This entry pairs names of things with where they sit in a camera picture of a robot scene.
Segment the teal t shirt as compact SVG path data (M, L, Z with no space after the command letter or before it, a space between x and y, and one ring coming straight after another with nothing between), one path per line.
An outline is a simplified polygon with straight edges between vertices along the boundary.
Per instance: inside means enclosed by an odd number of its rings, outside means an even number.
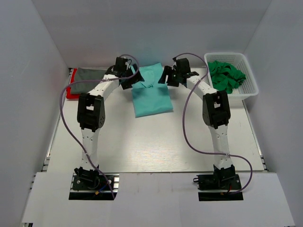
M135 117L172 112L168 87L158 83L163 73L162 64L140 67L139 72L143 81L132 84Z

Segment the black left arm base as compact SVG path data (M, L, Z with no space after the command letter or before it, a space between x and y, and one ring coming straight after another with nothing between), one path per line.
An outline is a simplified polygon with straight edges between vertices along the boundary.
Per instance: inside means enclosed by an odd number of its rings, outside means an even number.
M102 175L96 170L75 168L71 181L71 201L113 201L118 193L119 174Z

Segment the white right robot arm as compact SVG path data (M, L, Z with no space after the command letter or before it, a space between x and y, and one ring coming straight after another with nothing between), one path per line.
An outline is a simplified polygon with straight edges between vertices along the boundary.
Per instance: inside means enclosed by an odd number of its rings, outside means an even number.
M195 93L202 100L202 118L208 126L213 142L213 152L202 152L215 156L214 170L234 171L230 157L227 137L228 123L231 117L229 100L225 91L218 91L204 81L197 72L190 68L187 58L173 58L173 66L165 66L159 84L178 87L184 85L190 90L190 95Z

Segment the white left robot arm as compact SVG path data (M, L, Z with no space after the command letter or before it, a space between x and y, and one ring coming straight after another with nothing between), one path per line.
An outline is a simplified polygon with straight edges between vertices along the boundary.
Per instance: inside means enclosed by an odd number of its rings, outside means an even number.
M81 167L87 170L99 170L98 137L106 119L105 101L120 86L129 89L133 84L144 81L138 63L132 63L128 55L116 58L101 81L90 91L81 93L78 99L77 122L82 134L83 150Z

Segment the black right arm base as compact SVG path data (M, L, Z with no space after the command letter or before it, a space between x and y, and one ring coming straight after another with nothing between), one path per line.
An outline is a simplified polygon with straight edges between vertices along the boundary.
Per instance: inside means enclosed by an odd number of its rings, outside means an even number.
M193 183L197 184L199 201L244 200L240 178L233 165L226 169L214 166L212 174L197 175Z

